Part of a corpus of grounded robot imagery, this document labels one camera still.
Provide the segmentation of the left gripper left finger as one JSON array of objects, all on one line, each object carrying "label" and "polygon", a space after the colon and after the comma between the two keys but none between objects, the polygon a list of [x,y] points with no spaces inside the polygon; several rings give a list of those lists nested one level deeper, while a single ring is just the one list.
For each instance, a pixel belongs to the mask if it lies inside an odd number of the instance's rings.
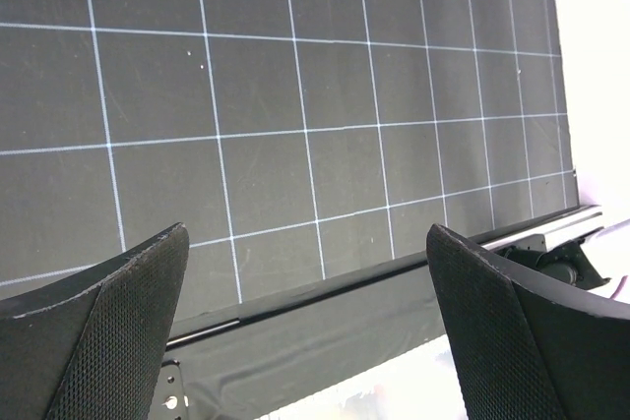
[{"label": "left gripper left finger", "polygon": [[2,418],[148,418],[188,255],[188,231],[176,223],[2,300]]}]

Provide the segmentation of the black grid mat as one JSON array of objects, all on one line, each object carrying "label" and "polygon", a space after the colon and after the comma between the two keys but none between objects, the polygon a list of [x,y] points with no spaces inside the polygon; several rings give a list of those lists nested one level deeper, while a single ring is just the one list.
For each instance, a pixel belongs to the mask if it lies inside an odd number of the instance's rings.
[{"label": "black grid mat", "polygon": [[574,207],[555,0],[1,0],[1,294],[189,232],[181,320]]}]

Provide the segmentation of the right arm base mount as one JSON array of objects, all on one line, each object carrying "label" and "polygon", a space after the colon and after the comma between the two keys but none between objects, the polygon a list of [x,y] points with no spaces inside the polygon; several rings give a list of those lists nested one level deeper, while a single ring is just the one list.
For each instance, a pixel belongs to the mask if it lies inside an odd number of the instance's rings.
[{"label": "right arm base mount", "polygon": [[580,243],[581,240],[569,240],[548,249],[545,237],[534,234],[499,247],[495,253],[583,290],[605,286],[610,278],[598,273]]}]

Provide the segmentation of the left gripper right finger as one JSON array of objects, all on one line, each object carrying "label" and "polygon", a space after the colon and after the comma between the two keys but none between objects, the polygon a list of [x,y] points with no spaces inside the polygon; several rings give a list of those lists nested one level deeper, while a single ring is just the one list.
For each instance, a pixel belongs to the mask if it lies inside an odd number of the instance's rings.
[{"label": "left gripper right finger", "polygon": [[426,254],[469,418],[628,418],[627,304],[440,224]]}]

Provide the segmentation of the aluminium front rail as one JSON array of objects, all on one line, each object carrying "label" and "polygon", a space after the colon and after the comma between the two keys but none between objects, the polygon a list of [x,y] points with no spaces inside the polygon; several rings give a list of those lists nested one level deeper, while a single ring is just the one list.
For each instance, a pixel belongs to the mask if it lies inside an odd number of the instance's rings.
[{"label": "aluminium front rail", "polygon": [[532,240],[536,249],[553,249],[567,241],[579,240],[603,229],[604,217],[601,206],[585,206],[571,210],[550,221],[517,231],[516,233],[481,243],[487,250],[499,250]]}]

